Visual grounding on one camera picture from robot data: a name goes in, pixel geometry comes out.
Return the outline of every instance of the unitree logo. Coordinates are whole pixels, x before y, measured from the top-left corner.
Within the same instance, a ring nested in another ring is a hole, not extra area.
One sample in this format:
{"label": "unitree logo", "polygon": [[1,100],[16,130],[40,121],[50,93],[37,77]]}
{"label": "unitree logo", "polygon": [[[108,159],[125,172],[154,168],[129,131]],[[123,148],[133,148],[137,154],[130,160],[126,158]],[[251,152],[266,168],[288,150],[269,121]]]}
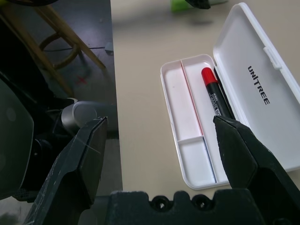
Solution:
{"label": "unitree logo", "polygon": [[254,80],[254,86],[257,87],[257,89],[258,89],[260,95],[262,96],[263,102],[264,102],[266,105],[270,104],[270,101],[268,100],[266,93],[263,91],[263,87],[262,87],[261,84],[259,83],[258,76],[255,74],[255,72],[254,72],[253,69],[252,69],[252,66],[249,66],[249,67],[248,67],[248,70],[249,70],[249,72],[250,72],[250,74],[251,74],[251,76],[252,76],[252,79]]}

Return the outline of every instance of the black pen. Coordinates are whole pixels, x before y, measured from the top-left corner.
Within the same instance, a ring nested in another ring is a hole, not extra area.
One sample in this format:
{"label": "black pen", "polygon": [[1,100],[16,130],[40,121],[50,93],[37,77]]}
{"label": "black pen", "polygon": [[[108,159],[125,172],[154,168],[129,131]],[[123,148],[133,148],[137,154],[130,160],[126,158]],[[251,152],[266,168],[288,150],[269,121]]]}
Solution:
{"label": "black pen", "polygon": [[211,68],[204,68],[201,74],[216,115],[233,119]]}

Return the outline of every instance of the table surface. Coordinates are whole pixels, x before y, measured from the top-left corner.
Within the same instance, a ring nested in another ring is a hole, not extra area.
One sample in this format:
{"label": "table surface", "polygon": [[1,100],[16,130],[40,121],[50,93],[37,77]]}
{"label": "table surface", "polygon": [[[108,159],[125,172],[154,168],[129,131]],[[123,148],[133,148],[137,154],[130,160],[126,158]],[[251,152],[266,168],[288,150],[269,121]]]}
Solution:
{"label": "table surface", "polygon": [[[161,66],[213,46],[234,4],[173,14],[170,0],[111,0],[123,189],[152,199],[178,190],[212,197],[222,186],[192,190],[183,181],[167,112]],[[300,82],[300,1],[245,0]],[[300,187],[300,171],[289,175]]]}

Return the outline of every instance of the gray floor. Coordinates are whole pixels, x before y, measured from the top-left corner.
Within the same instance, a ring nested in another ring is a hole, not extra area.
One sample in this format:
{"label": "gray floor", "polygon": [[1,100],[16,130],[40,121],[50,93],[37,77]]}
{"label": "gray floor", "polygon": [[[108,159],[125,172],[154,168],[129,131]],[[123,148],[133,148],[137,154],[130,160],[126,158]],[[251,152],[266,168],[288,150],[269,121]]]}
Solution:
{"label": "gray floor", "polygon": [[[108,42],[113,42],[110,0],[59,0],[52,6],[87,46],[104,47]],[[15,5],[14,10],[23,19],[25,28],[38,43],[54,33],[32,8]],[[51,43],[46,49],[62,48],[69,48],[69,46],[59,39]],[[101,71],[83,54],[82,57],[77,57],[67,67],[60,69],[59,73],[73,89],[77,99],[116,105],[113,55],[107,54],[104,49],[92,51],[106,65],[107,71]],[[58,62],[69,53],[70,50],[66,50],[47,52],[47,55],[52,62]],[[66,97],[59,85],[54,80],[49,79],[47,72],[42,71],[42,73],[50,89],[58,97]],[[109,195],[114,190],[122,190],[120,144],[117,139],[106,142],[104,165],[97,195]],[[0,221],[1,216],[8,213],[12,216],[7,217],[7,214],[5,215],[4,219],[10,221],[8,224],[15,224],[13,221],[16,218],[21,224],[30,206],[30,204],[18,202],[13,198],[1,200]]]}

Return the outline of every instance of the marker cap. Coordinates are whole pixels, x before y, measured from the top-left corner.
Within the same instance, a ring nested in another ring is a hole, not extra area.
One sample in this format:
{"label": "marker cap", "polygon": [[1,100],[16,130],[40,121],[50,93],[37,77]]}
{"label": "marker cap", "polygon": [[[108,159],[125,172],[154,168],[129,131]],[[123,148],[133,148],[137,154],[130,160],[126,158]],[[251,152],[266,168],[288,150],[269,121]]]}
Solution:
{"label": "marker cap", "polygon": [[202,70],[201,72],[202,78],[204,80],[205,86],[207,86],[210,83],[217,83],[218,81],[216,80],[211,68],[206,67]]}

